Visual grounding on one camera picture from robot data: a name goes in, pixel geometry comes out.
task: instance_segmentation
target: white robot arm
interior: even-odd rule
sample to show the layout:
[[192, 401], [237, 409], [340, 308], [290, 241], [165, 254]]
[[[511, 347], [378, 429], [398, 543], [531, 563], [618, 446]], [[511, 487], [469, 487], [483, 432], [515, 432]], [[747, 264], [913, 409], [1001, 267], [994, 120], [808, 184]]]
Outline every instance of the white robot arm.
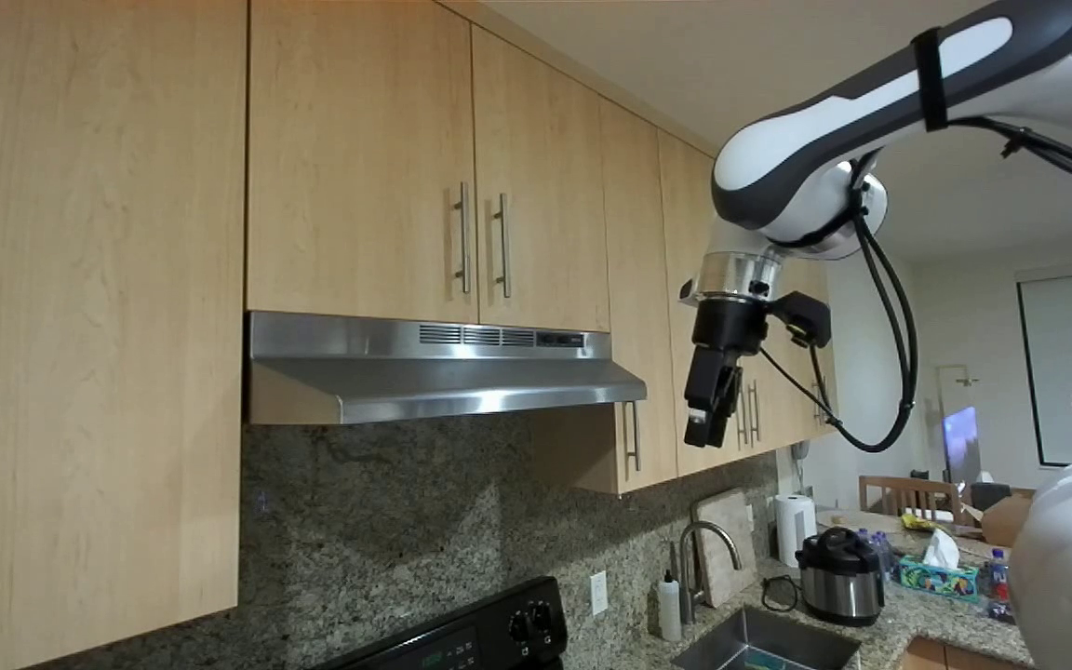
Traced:
[[696, 348], [685, 444], [721, 444], [725, 415], [737, 409], [737, 357], [761, 353], [770, 311], [801, 334], [816, 328], [816, 347], [830, 334], [820, 306], [770, 302], [774, 267], [785, 254], [861, 249], [861, 234], [885, 217], [885, 191], [872, 176], [883, 143], [916, 130], [986, 127], [1007, 133], [1007, 148], [1030, 148], [1072, 171], [1072, 148], [1011, 120], [1072, 127], [1072, 0], [994, 0], [832, 88], [737, 130], [715, 158], [715, 207], [762, 249], [732, 254], [715, 241], [689, 290]]
[[[824, 306], [770, 302], [785, 254], [872, 255], [885, 191], [872, 157], [913, 133], [986, 127], [1072, 171], [1072, 148], [1011, 121], [1072, 127], [1072, 0], [997, 0], [927, 29], [862, 73], [737, 130], [715, 162], [715, 207], [761, 249], [710, 244], [696, 302], [685, 439], [717, 446], [737, 396], [737, 357], [761, 353], [767, 316], [811, 347], [830, 338]], [[1037, 492], [1011, 552], [1020, 629], [1037, 664], [1072, 664], [1072, 470]]]

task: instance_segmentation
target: upper cabinet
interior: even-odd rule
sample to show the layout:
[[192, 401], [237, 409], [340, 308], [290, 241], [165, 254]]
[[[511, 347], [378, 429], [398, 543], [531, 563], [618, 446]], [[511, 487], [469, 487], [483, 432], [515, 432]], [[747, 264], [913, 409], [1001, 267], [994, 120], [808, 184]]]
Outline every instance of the upper cabinet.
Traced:
[[608, 100], [473, 29], [481, 316], [608, 328]]
[[475, 316], [469, 23], [257, 0], [248, 308]]
[[252, 4], [248, 308], [608, 322], [603, 95], [430, 0]]
[[710, 249], [710, 225], [715, 225], [715, 205], [710, 205], [710, 166], [715, 158], [672, 133], [659, 133], [659, 191], [662, 191], [662, 234], [666, 234], [666, 270], [669, 287], [662, 290], [662, 302], [669, 302], [669, 363], [672, 363], [672, 385], [677, 385], [677, 471], [705, 471], [737, 457], [747, 457], [747, 429], [751, 429], [751, 385], [761, 374], [761, 361], [741, 361], [744, 383], [737, 411], [725, 423], [725, 446], [689, 446], [685, 444], [685, 383], [689, 383], [689, 361], [691, 361], [691, 316], [696, 308], [682, 306], [682, 282], [700, 276], [700, 261]]
[[0, 0], [0, 664], [237, 597], [242, 0]]
[[666, 238], [659, 220], [659, 130], [608, 104], [608, 282], [614, 361], [646, 383], [645, 401], [538, 411], [538, 471], [627, 493], [677, 476], [672, 328], [666, 302]]

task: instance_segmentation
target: kitchen appliance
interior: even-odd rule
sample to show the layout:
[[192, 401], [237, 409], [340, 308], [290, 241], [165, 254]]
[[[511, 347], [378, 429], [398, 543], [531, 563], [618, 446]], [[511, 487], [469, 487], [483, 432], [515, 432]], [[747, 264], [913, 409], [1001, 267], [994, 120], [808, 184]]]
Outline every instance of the kitchen appliance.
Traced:
[[808, 614], [872, 624], [883, 611], [883, 558], [850, 527], [808, 537], [801, 554], [801, 602]]
[[313, 311], [244, 316], [248, 423], [372, 423], [641, 401], [608, 331], [416, 322]]
[[820, 511], [808, 493], [790, 493], [774, 502], [774, 547], [779, 558], [798, 570], [798, 552], [803, 547], [808, 537], [820, 533]]
[[319, 670], [560, 670], [569, 645], [555, 576], [536, 576]]

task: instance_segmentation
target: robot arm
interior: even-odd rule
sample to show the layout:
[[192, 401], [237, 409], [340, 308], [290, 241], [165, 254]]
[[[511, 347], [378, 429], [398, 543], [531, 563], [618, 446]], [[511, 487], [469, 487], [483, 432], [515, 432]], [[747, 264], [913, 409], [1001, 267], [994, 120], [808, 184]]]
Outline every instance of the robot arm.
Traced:
[[770, 302], [779, 261], [846, 255], [861, 223], [868, 229], [883, 223], [885, 191], [868, 157], [916, 130], [991, 120], [1072, 127], [1072, 0], [994, 0], [725, 142], [715, 158], [715, 207], [762, 244], [710, 241], [689, 294], [696, 302], [689, 444], [721, 444], [721, 423], [737, 409], [737, 357], [761, 348], [770, 311], [792, 322], [790, 306]]

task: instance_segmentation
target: cabinet handle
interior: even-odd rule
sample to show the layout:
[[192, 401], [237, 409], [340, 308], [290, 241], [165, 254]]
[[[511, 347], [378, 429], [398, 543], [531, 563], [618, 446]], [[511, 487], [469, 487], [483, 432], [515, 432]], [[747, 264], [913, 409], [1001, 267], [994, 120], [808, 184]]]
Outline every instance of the cabinet handle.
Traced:
[[454, 279], [460, 282], [460, 294], [469, 298], [469, 184], [459, 183], [459, 200], [454, 200], [454, 213], [459, 213], [459, 234], [460, 234], [460, 255], [454, 267]]
[[761, 432], [762, 423], [761, 423], [761, 383], [751, 383], [751, 439], [761, 444]]
[[645, 471], [645, 439], [641, 439], [641, 406], [638, 401], [620, 401], [620, 423], [628, 432], [627, 439], [627, 476]]
[[751, 444], [751, 385], [737, 389], [737, 446]]
[[490, 220], [500, 223], [500, 276], [494, 276], [494, 282], [501, 287], [501, 298], [511, 298], [506, 192], [500, 192], [500, 207], [490, 213]]

